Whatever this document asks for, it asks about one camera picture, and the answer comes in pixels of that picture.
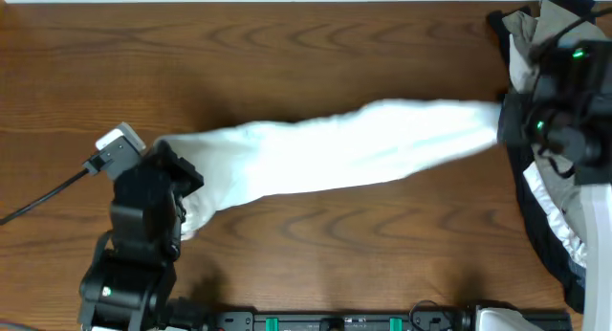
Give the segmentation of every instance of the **green led light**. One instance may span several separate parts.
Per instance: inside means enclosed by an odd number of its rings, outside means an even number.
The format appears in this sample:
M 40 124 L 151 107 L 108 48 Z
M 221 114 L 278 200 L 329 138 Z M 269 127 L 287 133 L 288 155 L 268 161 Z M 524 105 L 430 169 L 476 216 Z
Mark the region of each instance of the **green led light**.
M 584 56 L 584 50 L 583 49 L 576 49 L 574 51 L 574 53 L 572 54 L 573 58 L 581 58 Z

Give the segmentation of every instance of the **clothing pile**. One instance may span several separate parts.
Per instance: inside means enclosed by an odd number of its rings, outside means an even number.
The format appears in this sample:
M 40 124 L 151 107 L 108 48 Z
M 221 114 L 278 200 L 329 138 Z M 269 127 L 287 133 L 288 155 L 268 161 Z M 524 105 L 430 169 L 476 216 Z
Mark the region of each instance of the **clothing pile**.
M 509 93 L 529 93 L 534 88 L 537 67 L 531 67 L 527 59 L 532 45 L 560 32 L 594 7 L 593 0 L 545 0 L 538 18 L 532 17 L 529 7 L 488 15 L 510 72 Z M 581 39 L 605 39 L 605 34 L 594 23 L 583 23 L 563 36 L 559 46 L 573 46 Z M 529 239 L 542 263 L 562 283 L 566 303 L 583 313 L 587 251 L 580 187 L 574 186 L 573 177 L 565 179 L 558 174 L 572 164 L 552 153 L 542 153 L 537 144 L 508 148 L 508 155 Z

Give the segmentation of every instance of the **white fabric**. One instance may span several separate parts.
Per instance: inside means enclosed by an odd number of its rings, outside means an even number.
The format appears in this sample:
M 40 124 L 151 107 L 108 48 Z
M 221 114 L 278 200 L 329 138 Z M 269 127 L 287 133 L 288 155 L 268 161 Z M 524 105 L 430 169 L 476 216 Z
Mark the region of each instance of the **white fabric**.
M 205 185 L 184 200 L 183 239 L 260 197 L 388 182 L 496 143 L 500 106 L 387 99 L 298 123 L 255 121 L 166 140 Z
M 540 207 L 546 213 L 548 219 L 548 225 L 551 230 L 561 241 L 563 247 L 574 260 L 581 267 L 586 268 L 586 245 L 580 240 L 576 233 L 569 227 L 563 217 L 563 213 L 548 194 L 546 187 L 544 186 L 544 180 L 542 179 L 539 171 L 537 170 L 536 163 L 532 163 L 525 169 L 523 176 L 532 191 L 532 194 L 536 198 Z
M 567 225 L 576 233 L 583 243 L 588 245 L 584 210 L 580 202 L 580 190 L 582 187 L 576 185 L 576 176 L 570 178 L 560 177 L 546 158 L 554 158 L 559 172 L 566 172 L 571 169 L 573 165 L 572 162 L 561 155 L 555 155 L 550 150 L 545 150 L 542 157 L 540 157 L 537 153 L 541 150 L 541 145 L 537 143 L 532 144 L 532 149 L 535 153 L 535 165 L 537 166 L 539 175 L 544 181 L 546 192 L 548 192 L 557 208 L 562 210 L 563 218 L 567 222 Z

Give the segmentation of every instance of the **wood grain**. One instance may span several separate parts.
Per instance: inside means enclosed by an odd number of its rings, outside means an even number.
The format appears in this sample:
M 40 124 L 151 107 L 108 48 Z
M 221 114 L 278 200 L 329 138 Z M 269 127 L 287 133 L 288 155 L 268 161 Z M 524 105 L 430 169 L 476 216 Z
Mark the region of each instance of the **wood grain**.
M 382 98 L 493 100 L 508 77 L 484 16 L 518 6 L 10 5 L 0 23 L 0 212 L 74 174 L 120 121 L 151 142 Z M 78 284 L 109 228 L 111 197 L 105 177 L 87 178 L 0 228 L 0 317 L 78 329 Z M 566 308 L 524 233 L 500 147 L 390 184 L 264 198 L 219 212 L 184 245 L 174 295 L 204 302 Z

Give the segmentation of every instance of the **gray fabric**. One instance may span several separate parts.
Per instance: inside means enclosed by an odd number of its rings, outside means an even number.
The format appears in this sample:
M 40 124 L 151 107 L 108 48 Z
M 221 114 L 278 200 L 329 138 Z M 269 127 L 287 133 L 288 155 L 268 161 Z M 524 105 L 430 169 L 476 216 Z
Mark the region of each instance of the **gray fabric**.
M 524 57 L 529 54 L 529 49 L 534 40 L 536 32 L 537 20 L 525 14 L 522 11 L 514 13 L 502 19 L 504 26 L 508 32 L 513 34 L 514 45 L 516 50 Z
M 559 33 L 567 25 L 578 20 L 579 17 L 572 12 L 546 0 L 540 5 L 539 18 L 535 28 L 532 43 L 537 44 L 544 39 Z M 576 44 L 580 39 L 605 39 L 605 34 L 595 25 L 585 22 L 559 41 L 559 46 L 566 47 Z

